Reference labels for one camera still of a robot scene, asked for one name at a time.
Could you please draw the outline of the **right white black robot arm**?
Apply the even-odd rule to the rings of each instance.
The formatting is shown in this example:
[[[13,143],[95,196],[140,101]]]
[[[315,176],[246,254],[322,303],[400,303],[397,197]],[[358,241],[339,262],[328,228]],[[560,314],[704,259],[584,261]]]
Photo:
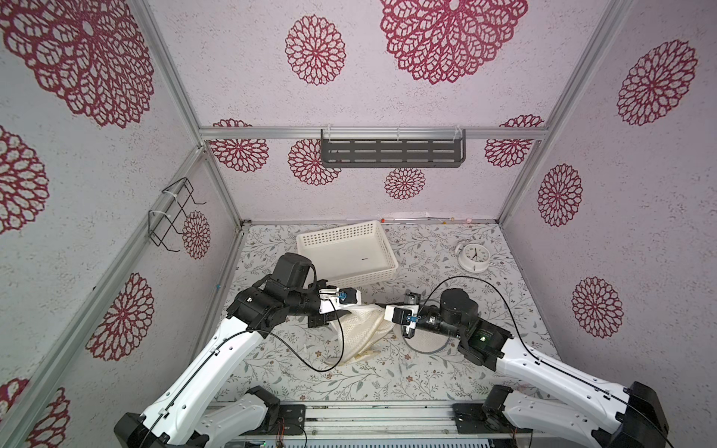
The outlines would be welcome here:
[[[439,305],[389,304],[385,319],[407,336],[416,330],[457,340],[468,362],[526,382],[549,395],[535,399],[511,386],[493,386],[476,420],[493,430],[547,433],[584,447],[668,447],[668,421],[657,392],[583,373],[478,314],[463,289],[447,289]]]

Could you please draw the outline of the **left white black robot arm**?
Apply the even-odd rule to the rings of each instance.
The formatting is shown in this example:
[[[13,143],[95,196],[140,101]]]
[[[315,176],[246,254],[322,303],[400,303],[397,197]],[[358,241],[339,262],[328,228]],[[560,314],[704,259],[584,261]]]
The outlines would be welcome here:
[[[291,315],[325,324],[361,303],[352,287],[333,287],[317,277],[310,259],[281,256],[272,274],[240,291],[216,333],[170,388],[140,414],[127,413],[114,427],[123,447],[222,447],[255,431],[270,432],[280,400],[261,386],[214,412],[215,395],[244,358]]]

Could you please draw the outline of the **white round plate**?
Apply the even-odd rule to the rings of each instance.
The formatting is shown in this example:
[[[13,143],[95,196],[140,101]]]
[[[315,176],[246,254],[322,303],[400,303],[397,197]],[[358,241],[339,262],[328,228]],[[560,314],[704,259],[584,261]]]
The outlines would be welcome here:
[[[375,304],[360,305],[348,310],[330,327],[336,331],[344,352],[339,365],[370,360],[380,354],[375,345],[393,332],[395,324],[385,319],[385,309]]]

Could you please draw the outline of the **white perforated plastic basket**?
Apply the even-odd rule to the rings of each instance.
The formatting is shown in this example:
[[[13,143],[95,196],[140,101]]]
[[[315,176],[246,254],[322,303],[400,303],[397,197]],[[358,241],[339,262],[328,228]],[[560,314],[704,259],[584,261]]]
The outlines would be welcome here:
[[[397,276],[399,263],[377,220],[301,233],[296,242],[297,252],[331,285],[364,287]]]

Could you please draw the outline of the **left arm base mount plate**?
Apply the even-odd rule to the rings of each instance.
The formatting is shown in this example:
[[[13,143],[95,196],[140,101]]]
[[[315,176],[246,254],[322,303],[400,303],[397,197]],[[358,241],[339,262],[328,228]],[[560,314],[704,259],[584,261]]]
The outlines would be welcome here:
[[[284,435],[299,436],[304,434],[306,422],[306,406],[302,404],[280,405],[269,413],[269,420],[257,429],[244,433],[244,436],[278,435],[280,429]]]

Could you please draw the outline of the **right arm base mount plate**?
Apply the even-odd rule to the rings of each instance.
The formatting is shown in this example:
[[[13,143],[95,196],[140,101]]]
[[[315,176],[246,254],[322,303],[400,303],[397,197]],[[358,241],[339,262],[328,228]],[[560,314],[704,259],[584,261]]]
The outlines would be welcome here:
[[[512,434],[515,430],[501,411],[481,403],[455,403],[452,411],[459,434]]]

